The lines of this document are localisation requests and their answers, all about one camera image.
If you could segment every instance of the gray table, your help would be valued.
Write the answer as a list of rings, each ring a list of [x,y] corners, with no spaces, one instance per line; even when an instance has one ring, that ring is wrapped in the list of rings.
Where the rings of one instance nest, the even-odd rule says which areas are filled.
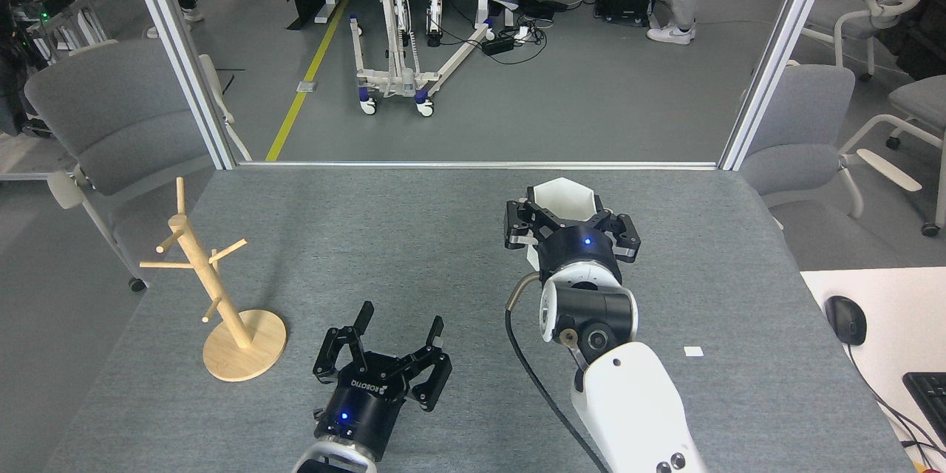
[[[47,470],[290,471],[332,392],[311,375],[325,329],[370,299],[368,349],[406,354],[440,314],[454,362],[434,412],[402,410],[382,471],[591,471],[503,332],[508,292],[529,271],[524,251],[503,247],[503,203],[559,174],[631,214],[642,248],[624,272],[639,339],[676,382],[710,470],[913,470],[736,174],[338,168],[219,172],[194,211],[208,247],[250,240],[222,271],[238,308],[286,321],[273,369],[212,378],[200,359],[207,297],[191,272],[163,270]],[[537,299],[524,295],[514,327],[577,422],[574,363],[540,341]],[[685,358],[684,345],[705,358]]]

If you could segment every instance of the metal pole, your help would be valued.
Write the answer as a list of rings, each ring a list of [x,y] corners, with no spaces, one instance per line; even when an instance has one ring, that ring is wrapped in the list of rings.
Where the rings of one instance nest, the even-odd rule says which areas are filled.
[[[801,34],[814,0],[785,0],[766,51],[756,68],[746,100],[739,109],[739,118],[729,134],[729,142],[720,157],[718,167],[723,170],[739,170],[752,138],[759,129],[759,120],[766,111],[781,77],[785,63],[790,58],[795,42]]]
[[[177,0],[145,0],[194,120],[217,170],[236,167]]]

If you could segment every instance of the black power adapter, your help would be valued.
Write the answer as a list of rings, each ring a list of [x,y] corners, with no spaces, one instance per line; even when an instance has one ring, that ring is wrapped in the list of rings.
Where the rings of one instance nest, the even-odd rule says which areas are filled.
[[[486,55],[496,55],[497,53],[509,52],[515,44],[516,41],[513,36],[500,35],[494,38],[493,41],[480,42],[480,48]]]

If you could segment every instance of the black mouse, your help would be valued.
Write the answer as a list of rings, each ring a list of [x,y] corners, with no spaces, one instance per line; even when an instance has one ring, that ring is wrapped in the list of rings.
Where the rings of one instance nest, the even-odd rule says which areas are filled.
[[[844,296],[831,296],[825,301],[825,314],[839,341],[861,345],[868,337],[868,318],[856,302]]]

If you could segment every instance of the wooden base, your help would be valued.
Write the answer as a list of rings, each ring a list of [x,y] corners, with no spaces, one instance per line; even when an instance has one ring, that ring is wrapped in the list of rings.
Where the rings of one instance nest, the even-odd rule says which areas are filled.
[[[286,347],[286,325],[267,310],[239,313],[253,343],[240,349],[226,324],[220,322],[203,345],[203,364],[220,380],[240,382],[262,375],[278,361]]]

